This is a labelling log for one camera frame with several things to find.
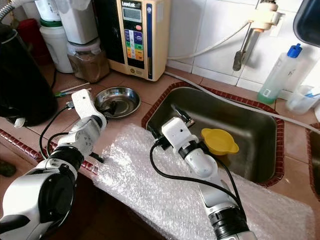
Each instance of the yellow funnel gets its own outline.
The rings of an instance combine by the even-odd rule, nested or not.
[[[204,128],[201,135],[204,143],[214,155],[236,154],[239,151],[234,138],[225,130]]]

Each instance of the red tile edging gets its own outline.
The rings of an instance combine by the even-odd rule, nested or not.
[[[151,109],[146,113],[146,115],[142,118],[141,120],[141,126],[145,129],[147,127],[147,122],[149,119],[152,117],[152,115],[155,113],[157,108],[160,106],[162,101],[167,97],[167,95],[176,88],[180,87],[191,87],[190,84],[180,81],[171,84],[165,91],[164,93],[160,96],[160,98],[156,101],[156,103],[151,107]],[[213,88],[209,88],[206,86],[202,86],[203,88],[209,90],[210,92],[219,95],[221,97],[224,97],[226,99],[234,100],[237,102],[241,102],[247,105],[251,105],[254,107],[257,107],[259,109],[265,110],[269,113],[273,114],[278,114],[273,108],[271,108],[268,105],[265,105],[261,102],[249,100],[244,97],[240,97],[237,95],[233,95],[227,92],[219,91]],[[272,185],[275,185],[278,183],[284,176],[285,174],[285,122],[282,119],[275,118],[276,121],[276,152],[275,152],[275,173],[271,179],[268,181],[262,182],[262,183],[257,183],[265,188],[270,187]]]
[[[19,150],[27,154],[29,157],[34,159],[36,162],[41,162],[43,160],[43,157],[41,156],[40,152],[37,152],[36,150],[32,149],[31,147],[23,144],[21,141],[16,139],[14,136],[11,136],[9,133],[5,132],[4,130],[0,129],[0,137],[7,140],[9,143],[17,147]],[[51,148],[54,149],[57,146],[55,143],[51,143]],[[92,163],[88,161],[84,161],[81,165],[84,169],[88,170],[89,172],[94,173],[97,175],[98,168],[94,166]]]
[[[320,129],[320,122],[313,123],[313,124],[311,124],[311,126],[316,129]],[[310,140],[310,132],[311,131],[309,129],[305,129],[305,132],[306,132],[306,140],[307,140],[307,154],[308,154],[310,185],[311,185],[312,191],[314,192],[314,195],[316,196],[316,198],[320,202],[320,195],[317,194],[316,189],[315,189],[315,182],[314,182],[315,177],[314,177],[314,171],[313,171],[313,167],[312,167],[312,153],[311,153],[311,140]]]

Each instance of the white tile wall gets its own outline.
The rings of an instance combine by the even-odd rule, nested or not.
[[[179,6],[181,1],[186,3],[183,7]],[[285,14],[283,25],[276,36],[270,36],[271,31],[260,34],[241,71],[234,72],[232,66],[246,29],[211,52],[181,61],[183,63],[168,61],[168,65],[187,72],[193,66],[194,74],[258,92],[279,55],[287,52],[291,45],[301,43],[294,34],[293,21],[302,1],[276,1],[279,12]],[[190,54],[216,43],[234,32],[255,8],[256,3],[256,0],[172,0],[169,55]],[[194,10],[196,13],[190,9],[193,6],[197,6],[197,10]],[[305,43],[301,45],[303,51],[299,56],[300,64],[282,91],[280,96],[283,98],[295,89],[320,59],[320,48]],[[311,85],[316,84],[316,80],[311,81]]]

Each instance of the blue bottle cap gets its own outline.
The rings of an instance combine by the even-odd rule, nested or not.
[[[300,45],[301,45],[300,43],[298,43],[297,45],[292,45],[286,55],[294,59],[298,57],[302,51],[302,47],[300,47]]]

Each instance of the bubble wrap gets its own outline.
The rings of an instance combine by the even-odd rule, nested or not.
[[[164,178],[152,168],[149,152],[153,140],[141,127],[124,127],[103,151],[105,163],[98,163],[94,184],[132,208],[167,239],[216,239],[198,184]],[[187,164],[172,148],[163,151],[157,147],[153,158],[163,172],[190,177]],[[220,170],[220,175],[232,187],[227,174]],[[233,177],[249,228],[259,240],[315,239],[314,213],[309,206],[238,175]]]

